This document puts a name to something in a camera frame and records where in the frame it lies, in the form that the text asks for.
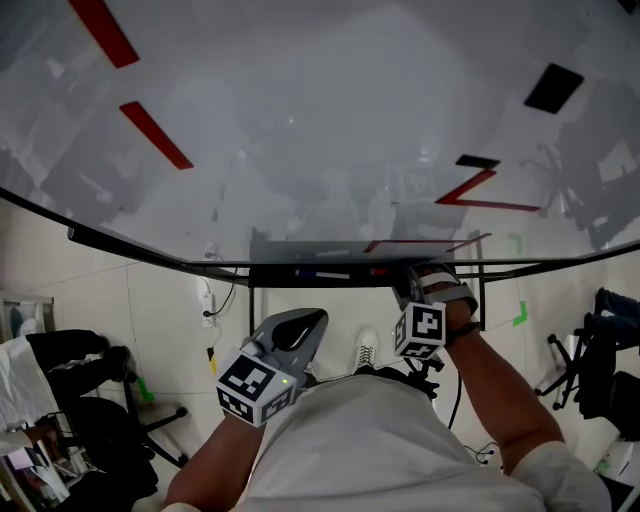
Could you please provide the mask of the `black office chair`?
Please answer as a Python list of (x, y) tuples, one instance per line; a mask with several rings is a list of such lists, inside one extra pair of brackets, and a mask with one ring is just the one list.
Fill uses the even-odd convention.
[(94, 469), (71, 485), (69, 496), (53, 512), (132, 512), (134, 504), (157, 492), (158, 476), (151, 460), (159, 456), (180, 469), (189, 461), (182, 453), (169, 454), (151, 437), (152, 431), (187, 416), (184, 407), (144, 424), (131, 391), (137, 380), (129, 365), (123, 367), (124, 406), (101, 397), (80, 397), (65, 410), (72, 435), (67, 447), (82, 447)]
[(610, 422), (628, 442), (640, 442), (640, 377), (616, 369), (617, 353), (636, 347), (640, 354), (640, 301), (600, 288), (593, 312), (574, 330), (575, 350), (569, 354), (556, 335), (547, 342), (565, 363), (562, 375), (535, 394), (544, 397), (555, 390), (560, 400), (552, 409), (564, 408), (569, 399), (586, 420), (598, 417)]

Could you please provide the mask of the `person's black trousers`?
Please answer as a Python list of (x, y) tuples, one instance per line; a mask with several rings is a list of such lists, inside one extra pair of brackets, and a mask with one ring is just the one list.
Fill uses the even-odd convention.
[(376, 369), (372, 365), (361, 364), (354, 371), (353, 376), (371, 375), (385, 378), (414, 388), (425, 394), (430, 400), (435, 399), (437, 397), (436, 390), (440, 385), (428, 380), (429, 370), (434, 369), (439, 372), (444, 368), (444, 363), (432, 360), (423, 361), (420, 363), (419, 368), (417, 368), (409, 359), (405, 359), (405, 363), (410, 369), (407, 374), (402, 373), (398, 369), (391, 368), (390, 366)]

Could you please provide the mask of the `large white whiteboard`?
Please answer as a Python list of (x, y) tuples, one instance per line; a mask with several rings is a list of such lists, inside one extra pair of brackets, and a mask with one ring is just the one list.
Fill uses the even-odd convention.
[(0, 0), (0, 190), (185, 261), (640, 241), (640, 8)]

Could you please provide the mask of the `person's right white shoe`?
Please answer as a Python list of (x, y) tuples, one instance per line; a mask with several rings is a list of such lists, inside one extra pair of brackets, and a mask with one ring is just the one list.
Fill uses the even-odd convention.
[(362, 327), (355, 340), (354, 372), (373, 370), (376, 366), (379, 338), (377, 332), (369, 327)]

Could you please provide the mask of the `metal shelf rack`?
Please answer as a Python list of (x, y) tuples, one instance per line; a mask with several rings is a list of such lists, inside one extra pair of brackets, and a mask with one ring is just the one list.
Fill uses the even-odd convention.
[(54, 299), (0, 290), (0, 344), (55, 329)]

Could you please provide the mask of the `person's left forearm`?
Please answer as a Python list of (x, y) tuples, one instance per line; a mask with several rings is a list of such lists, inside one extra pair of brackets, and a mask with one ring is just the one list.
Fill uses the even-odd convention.
[(227, 415), (175, 475), (164, 505), (200, 512), (229, 512), (239, 502), (259, 452), (265, 428)]

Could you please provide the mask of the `black marker tray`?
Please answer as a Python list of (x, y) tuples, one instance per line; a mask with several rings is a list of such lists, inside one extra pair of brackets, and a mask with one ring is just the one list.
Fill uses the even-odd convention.
[[(360, 263), (360, 264), (260, 264), (247, 269), (246, 276), (241, 276), (243, 285), (250, 288), (376, 288), (390, 287), (395, 276), (373, 277), (370, 268), (397, 268), (418, 265), (417, 261)], [(346, 273), (349, 280), (300, 278), (294, 273), (296, 269), (323, 272)]]

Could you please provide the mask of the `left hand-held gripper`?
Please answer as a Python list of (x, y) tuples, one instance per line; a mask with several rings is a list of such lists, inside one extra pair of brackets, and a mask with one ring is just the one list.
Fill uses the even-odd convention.
[(269, 316), (221, 365), (216, 391), (222, 409), (260, 427), (307, 391), (305, 369), (323, 339), (329, 315), (297, 308)]

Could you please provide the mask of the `black metal frame bar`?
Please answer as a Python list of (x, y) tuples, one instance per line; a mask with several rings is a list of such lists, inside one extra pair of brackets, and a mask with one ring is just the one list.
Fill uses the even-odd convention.
[[(241, 276), (246, 276), (248, 273), (247, 269), (253, 265), (279, 264), (181, 261), (86, 227), (70, 228), (68, 230), (68, 239), (74, 243), (99, 251), (104, 251), (184, 274), (210, 278), (216, 281), (228, 283), (232, 286), (236, 285), (247, 287), (243, 285)], [(601, 252), (571, 258), (450, 260), (444, 261), (443, 264), (451, 267), (457, 273), (459, 278), (463, 280), (476, 279), (479, 282), (477, 298), (479, 299), (480, 307), (480, 323), (485, 325), (485, 287), (490, 283), (564, 270), (638, 251), (640, 251), (640, 240), (622, 244)], [(249, 289), (249, 325), (253, 326), (255, 324), (254, 290), (256, 288), (247, 288)]]

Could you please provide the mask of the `person's right forearm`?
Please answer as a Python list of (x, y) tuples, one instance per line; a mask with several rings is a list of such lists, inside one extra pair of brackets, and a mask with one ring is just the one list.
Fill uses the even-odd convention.
[(476, 327), (445, 346), (482, 426), (499, 447), (510, 474), (534, 449), (564, 440), (561, 429), (527, 381)]

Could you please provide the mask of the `black wrist band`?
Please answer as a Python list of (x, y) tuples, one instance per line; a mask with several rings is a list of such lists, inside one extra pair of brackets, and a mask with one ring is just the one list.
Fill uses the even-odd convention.
[(481, 325), (479, 322), (469, 322), (460, 328), (449, 330), (447, 332), (445, 345), (451, 346), (459, 338), (465, 337), (474, 332), (479, 332), (480, 329)]

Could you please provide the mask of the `operator in white coat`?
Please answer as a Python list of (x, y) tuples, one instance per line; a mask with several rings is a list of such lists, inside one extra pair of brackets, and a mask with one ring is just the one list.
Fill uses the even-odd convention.
[(320, 385), (264, 434), (229, 512), (612, 512), (563, 442), (510, 474), (476, 464), (414, 388), (371, 375)]

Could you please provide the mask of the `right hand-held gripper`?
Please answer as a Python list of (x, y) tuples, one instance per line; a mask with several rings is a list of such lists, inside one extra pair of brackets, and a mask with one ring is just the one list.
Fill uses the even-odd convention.
[(469, 286), (445, 264), (418, 264), (399, 270), (394, 295), (401, 316), (394, 328), (394, 355), (431, 359), (446, 342), (446, 306), (464, 301), (471, 310), (478, 301)]

